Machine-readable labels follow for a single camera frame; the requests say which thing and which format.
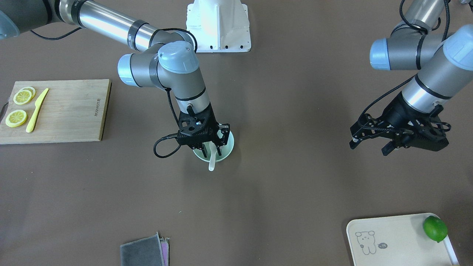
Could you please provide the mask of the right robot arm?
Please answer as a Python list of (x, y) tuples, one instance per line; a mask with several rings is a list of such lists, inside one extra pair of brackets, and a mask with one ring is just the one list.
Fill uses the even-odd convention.
[(93, 0), (2, 0), (1, 39), (17, 37), (54, 22), (75, 25), (105, 35), (134, 50), (120, 58), (117, 71), (129, 86), (156, 87), (174, 93), (179, 106), (176, 139), (202, 159), (222, 160), (233, 149), (228, 123), (218, 123), (192, 33), (178, 28), (158, 29)]

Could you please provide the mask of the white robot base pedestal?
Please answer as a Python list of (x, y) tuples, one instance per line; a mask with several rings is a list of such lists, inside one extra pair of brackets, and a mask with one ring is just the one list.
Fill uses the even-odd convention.
[(197, 39), (198, 53), (252, 48), (248, 7), (240, 0), (195, 0), (187, 6), (186, 27)]

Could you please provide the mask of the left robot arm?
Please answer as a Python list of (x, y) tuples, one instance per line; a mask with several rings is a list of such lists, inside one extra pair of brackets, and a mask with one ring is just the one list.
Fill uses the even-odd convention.
[(389, 139), (388, 155), (398, 148), (439, 151), (448, 146), (449, 123), (441, 121), (445, 104), (472, 81), (472, 25), (448, 34), (447, 0), (415, 0), (389, 38), (373, 42), (370, 63), (378, 70), (417, 70), (397, 86), (401, 92), (378, 118), (363, 111), (350, 127), (350, 148), (362, 141)]

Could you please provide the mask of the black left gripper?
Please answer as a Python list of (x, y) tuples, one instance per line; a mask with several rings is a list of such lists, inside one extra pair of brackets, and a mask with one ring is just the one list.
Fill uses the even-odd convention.
[(449, 123), (439, 118), (442, 110), (443, 106), (437, 105), (430, 113), (417, 111), (399, 93), (380, 117), (365, 113), (358, 118), (350, 127), (350, 148), (354, 150), (363, 140), (383, 137), (390, 140), (382, 148), (384, 156), (409, 147), (440, 151), (449, 145), (446, 132), (451, 129)]

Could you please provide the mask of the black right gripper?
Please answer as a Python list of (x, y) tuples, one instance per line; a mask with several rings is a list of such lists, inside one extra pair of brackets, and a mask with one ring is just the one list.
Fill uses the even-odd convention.
[(217, 147), (218, 156), (228, 156), (230, 154), (230, 145), (228, 144), (230, 124), (218, 124), (211, 104), (202, 112), (194, 113), (193, 116), (180, 111), (178, 121), (179, 130), (176, 141), (179, 145), (200, 149), (203, 158), (208, 158), (206, 142), (211, 141)]

